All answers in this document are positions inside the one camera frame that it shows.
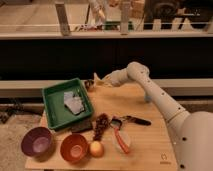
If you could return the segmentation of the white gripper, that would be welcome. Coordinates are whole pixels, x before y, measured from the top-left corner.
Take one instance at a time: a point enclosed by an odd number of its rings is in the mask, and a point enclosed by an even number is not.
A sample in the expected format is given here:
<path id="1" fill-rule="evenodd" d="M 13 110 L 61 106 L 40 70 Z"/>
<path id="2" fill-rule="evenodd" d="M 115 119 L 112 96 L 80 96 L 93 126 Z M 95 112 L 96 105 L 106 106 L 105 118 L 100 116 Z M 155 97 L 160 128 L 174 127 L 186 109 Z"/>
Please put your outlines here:
<path id="1" fill-rule="evenodd" d="M 121 72 L 119 70 L 113 71 L 112 73 L 106 75 L 104 77 L 104 81 L 106 83 L 111 84 L 114 87 L 118 87 L 122 85 L 122 81 L 121 81 L 122 75 Z"/>

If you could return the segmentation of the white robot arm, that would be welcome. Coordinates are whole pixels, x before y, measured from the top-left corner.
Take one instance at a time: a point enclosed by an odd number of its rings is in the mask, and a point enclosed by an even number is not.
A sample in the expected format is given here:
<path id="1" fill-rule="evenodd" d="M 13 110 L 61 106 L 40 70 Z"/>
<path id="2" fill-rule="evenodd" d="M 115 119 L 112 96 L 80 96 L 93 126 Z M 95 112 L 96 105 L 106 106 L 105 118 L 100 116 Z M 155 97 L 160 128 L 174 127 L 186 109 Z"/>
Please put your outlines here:
<path id="1" fill-rule="evenodd" d="M 111 72 L 104 81 L 112 86 L 134 81 L 144 89 L 179 139 L 178 171 L 213 171 L 213 113 L 190 113 L 149 77 L 147 66 L 138 62 Z"/>

